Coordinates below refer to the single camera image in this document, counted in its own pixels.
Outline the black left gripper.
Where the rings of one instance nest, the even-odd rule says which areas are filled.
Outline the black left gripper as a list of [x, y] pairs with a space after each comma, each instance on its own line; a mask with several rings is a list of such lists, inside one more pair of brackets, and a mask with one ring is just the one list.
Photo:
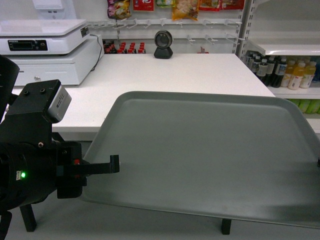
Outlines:
[[76, 141], [53, 141], [48, 148], [28, 143], [0, 144], [0, 211], [44, 201], [57, 191], [59, 199], [77, 198], [84, 177], [120, 171], [119, 155], [107, 163], [89, 163]]

